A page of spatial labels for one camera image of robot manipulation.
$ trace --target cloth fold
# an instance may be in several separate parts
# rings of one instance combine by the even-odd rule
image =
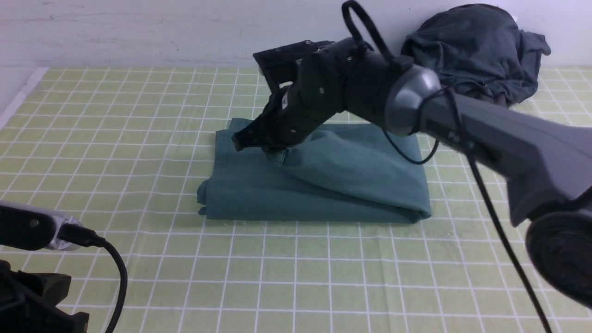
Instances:
[[[198,189],[200,214],[223,220],[414,223],[431,215],[422,166],[405,161],[372,124],[324,124],[277,154],[236,152],[233,119],[216,133],[214,171]],[[420,159],[417,138],[394,137]]]

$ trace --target folded green cloth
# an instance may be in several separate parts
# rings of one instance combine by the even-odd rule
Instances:
[[[236,152],[232,134],[216,132],[214,171],[198,191],[200,214],[221,220],[414,223],[430,217],[422,166],[405,161],[372,124],[324,124],[302,144],[266,155]],[[417,138],[392,137],[411,158]]]

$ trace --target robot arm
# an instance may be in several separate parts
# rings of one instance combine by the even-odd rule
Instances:
[[[423,132],[464,153],[437,75],[405,56],[387,61],[384,50],[352,35],[256,53],[272,94],[263,113],[233,136],[236,149],[298,145],[346,110],[395,135]],[[592,129],[455,99],[472,155],[507,180],[512,225],[533,222],[526,247],[536,269],[592,308]]]

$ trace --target green grid mat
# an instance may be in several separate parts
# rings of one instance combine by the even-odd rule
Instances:
[[[117,247],[130,276],[118,332],[541,332],[468,164],[450,149],[426,165],[433,217],[416,225],[197,215],[215,131],[257,116],[268,94],[251,68],[51,69],[0,130],[1,198],[71,212]],[[545,68],[516,109],[592,126],[592,68]],[[432,140],[419,141],[427,154]],[[527,223],[509,227],[504,181],[482,171],[554,332],[591,331],[592,312],[535,273]],[[90,333],[106,328],[118,273],[105,251],[3,247],[0,258],[71,275],[60,308],[90,313]]]

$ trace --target black cable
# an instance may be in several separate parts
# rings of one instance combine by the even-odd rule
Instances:
[[[438,89],[437,91],[428,95],[426,98],[424,98],[422,100],[422,102],[419,104],[419,107],[417,108],[418,124],[417,124],[416,128],[411,130],[412,133],[419,132],[419,121],[421,121],[421,119],[422,119],[422,110],[423,110],[424,105],[426,105],[426,103],[429,102],[432,98],[438,96],[445,89],[447,89],[447,87],[443,87],[441,89]],[[429,153],[429,155],[426,158],[422,159],[421,161],[415,161],[414,159],[411,159],[409,156],[407,156],[407,154],[405,154],[399,147],[397,147],[397,145],[394,143],[394,141],[392,141],[391,136],[388,134],[386,129],[382,129],[382,132],[384,133],[384,136],[387,137],[387,140],[391,144],[391,146],[399,153],[399,155],[401,155],[401,157],[403,157],[407,162],[409,162],[411,164],[415,164],[415,165],[423,165],[423,164],[427,163],[428,161],[430,161],[432,159],[432,157],[434,157],[434,155],[436,154],[436,151],[438,150],[438,146],[440,145],[440,141],[436,140],[434,142],[434,147],[432,148],[432,151]]]
[[[395,57],[388,50],[386,43],[384,43],[384,40],[380,36],[378,29],[374,25],[374,22],[372,22],[372,19],[370,18],[368,13],[356,1],[348,0],[341,5],[341,12],[343,14],[343,20],[345,22],[345,25],[348,28],[349,33],[351,33],[354,41],[356,41],[358,48],[365,49],[366,46],[362,38],[362,35],[360,34],[360,31],[358,31],[358,28],[356,28],[356,25],[353,23],[352,14],[349,11],[350,9],[353,9],[353,11],[359,17],[360,21],[362,21],[362,24],[364,25],[364,27],[366,27],[366,30],[370,34],[370,37],[372,37],[372,41],[374,42],[374,44],[376,44],[376,47],[378,48],[378,51],[380,52],[382,57],[388,63],[393,63]]]
[[[57,237],[66,242],[84,247],[97,246],[104,248],[113,257],[120,275],[119,294],[117,295],[117,302],[115,303],[113,315],[111,316],[111,320],[109,321],[109,325],[107,325],[107,330],[105,331],[105,333],[113,333],[115,331],[115,326],[119,321],[119,317],[121,316],[121,311],[123,310],[123,304],[126,301],[127,293],[127,269],[126,264],[121,258],[121,255],[105,238],[97,235],[94,230],[87,229],[83,226],[73,224],[62,225]]]
[[[516,258],[516,254],[514,253],[514,250],[512,249],[512,246],[510,245],[508,238],[506,237],[506,233],[501,226],[500,219],[498,218],[496,210],[493,207],[493,204],[491,203],[491,198],[489,196],[489,193],[487,192],[487,189],[485,188],[485,184],[483,182],[483,178],[481,177],[481,173],[479,172],[479,169],[477,168],[475,156],[473,155],[473,152],[472,152],[471,148],[469,147],[468,133],[466,131],[465,124],[462,121],[462,116],[461,116],[460,112],[458,111],[458,105],[456,104],[456,99],[454,98],[454,92],[451,89],[446,89],[446,90],[444,90],[444,95],[446,97],[446,100],[447,100],[450,108],[452,109],[452,114],[454,116],[454,121],[456,123],[456,129],[457,129],[458,135],[459,135],[462,145],[463,145],[464,154],[466,155],[466,159],[469,162],[469,166],[471,167],[471,171],[473,173],[473,177],[475,177],[475,181],[477,182],[477,186],[479,186],[479,191],[481,192],[481,195],[483,196],[483,200],[485,201],[485,205],[487,206],[487,210],[489,211],[489,215],[491,216],[491,220],[493,221],[493,225],[496,227],[496,231],[497,231],[498,236],[500,237],[501,243],[504,245],[504,249],[506,249],[506,252],[508,253],[508,256],[510,257],[512,264],[514,265],[514,268],[518,272],[518,275],[520,276],[520,279],[521,279],[522,283],[524,284],[526,292],[528,293],[528,296],[530,297],[530,301],[532,302],[532,304],[535,307],[536,313],[539,316],[540,322],[542,323],[543,328],[545,329],[545,332],[552,333],[551,326],[549,325],[549,321],[547,320],[547,317],[545,316],[545,311],[543,311],[543,308],[540,305],[538,298],[536,297],[535,291],[532,289],[532,285],[530,284],[528,277],[526,276],[524,270],[522,269],[522,266],[520,265],[518,258]]]
[[[119,317],[121,316],[121,311],[123,310],[123,303],[126,301],[126,293],[127,293],[127,269],[126,264],[123,262],[123,259],[119,255],[119,252],[115,249],[111,243],[109,243],[106,239],[102,241],[102,247],[109,252],[109,254],[113,257],[115,264],[117,265],[117,269],[119,270],[120,275],[120,282],[119,282],[119,294],[117,295],[117,302],[115,303],[115,309],[113,309],[113,315],[111,315],[111,320],[109,321],[109,325],[107,325],[107,329],[105,333],[113,333],[115,331],[115,326],[119,321]]]
[[[392,141],[390,135],[388,135],[387,130],[382,129],[382,132],[384,133],[384,136],[387,137],[388,142],[391,144],[391,146],[399,153],[399,155],[401,155],[401,157],[403,157],[405,160],[407,160],[407,162],[415,164],[415,165],[423,165],[425,163],[427,163],[429,160],[432,159],[432,157],[434,157],[434,154],[436,153],[436,151],[438,150],[438,146],[440,145],[440,142],[438,140],[436,140],[436,142],[434,143],[434,147],[432,148],[432,151],[430,152],[430,154],[422,159],[421,161],[415,161],[413,159],[411,159],[409,156],[407,156],[403,151],[401,151],[401,149],[399,147],[397,147],[397,145]]]

